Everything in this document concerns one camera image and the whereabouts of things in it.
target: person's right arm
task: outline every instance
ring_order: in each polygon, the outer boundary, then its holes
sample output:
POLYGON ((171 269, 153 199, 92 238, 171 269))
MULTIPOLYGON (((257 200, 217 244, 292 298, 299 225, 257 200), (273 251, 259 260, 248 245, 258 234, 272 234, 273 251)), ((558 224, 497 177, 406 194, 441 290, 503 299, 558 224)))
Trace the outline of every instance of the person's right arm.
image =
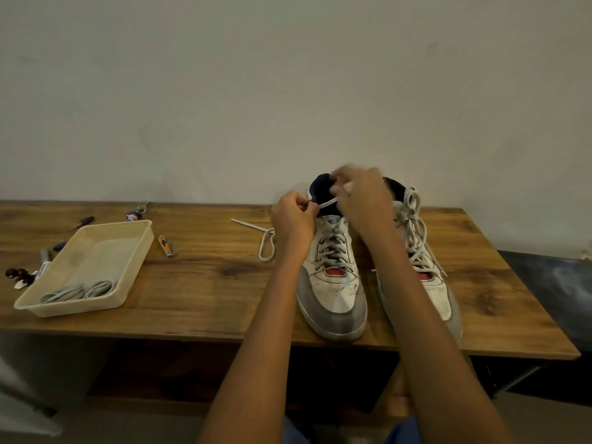
POLYGON ((339 210, 362 236, 380 274, 422 441, 513 443, 409 262, 380 171, 346 166, 333 177, 339 210))

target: wooden table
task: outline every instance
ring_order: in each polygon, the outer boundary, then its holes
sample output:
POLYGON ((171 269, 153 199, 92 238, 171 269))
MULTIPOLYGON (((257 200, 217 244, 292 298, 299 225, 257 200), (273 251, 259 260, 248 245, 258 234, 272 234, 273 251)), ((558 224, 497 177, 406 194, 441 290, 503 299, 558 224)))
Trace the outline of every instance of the wooden table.
MULTIPOLYGON (((122 221, 132 203, 0 202, 0 268, 35 269, 39 250, 73 234, 80 218, 122 221)), ((574 359, 579 352, 462 209, 421 210, 428 242, 461 308, 461 349, 469 355, 574 359)), ((154 241, 126 302, 113 310, 38 318, 13 309, 21 294, 0 279, 0 328, 78 335, 237 342, 244 335, 273 263, 257 258, 262 233, 231 218, 270 227, 269 206, 153 204, 146 219, 181 253, 165 257, 154 241)), ((354 235, 368 300, 357 348, 397 350, 376 294, 374 267, 354 235)), ((292 343, 335 346, 297 313, 292 343)))

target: forearm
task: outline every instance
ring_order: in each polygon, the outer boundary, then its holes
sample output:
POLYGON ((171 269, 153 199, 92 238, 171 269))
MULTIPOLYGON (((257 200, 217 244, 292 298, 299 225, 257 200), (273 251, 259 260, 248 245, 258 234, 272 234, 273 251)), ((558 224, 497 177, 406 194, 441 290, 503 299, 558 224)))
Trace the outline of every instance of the forearm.
POLYGON ((424 441, 513 442, 427 296, 392 223, 365 241, 385 291, 424 441))
POLYGON ((281 441, 299 268, 288 257, 275 262, 199 444, 281 441))

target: blue pants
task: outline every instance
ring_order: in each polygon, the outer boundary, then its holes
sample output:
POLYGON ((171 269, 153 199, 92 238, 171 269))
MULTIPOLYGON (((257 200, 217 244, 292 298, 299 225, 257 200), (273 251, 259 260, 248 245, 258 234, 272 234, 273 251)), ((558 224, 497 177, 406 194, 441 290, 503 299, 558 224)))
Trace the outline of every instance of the blue pants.
MULTIPOLYGON (((307 439, 286 417, 284 418, 284 428, 282 430, 282 444, 308 444, 307 439)), ((415 416, 411 416, 405 422, 397 424, 393 431, 389 433, 384 444, 421 444, 415 416)))

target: person's left arm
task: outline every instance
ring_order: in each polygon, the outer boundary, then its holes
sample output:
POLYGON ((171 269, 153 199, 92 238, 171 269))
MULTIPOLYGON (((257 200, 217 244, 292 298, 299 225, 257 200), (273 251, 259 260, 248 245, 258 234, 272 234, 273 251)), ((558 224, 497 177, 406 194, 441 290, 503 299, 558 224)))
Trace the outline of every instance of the person's left arm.
POLYGON ((198 444, 281 442, 296 284, 319 206, 290 192, 271 212, 277 245, 273 271, 198 444))

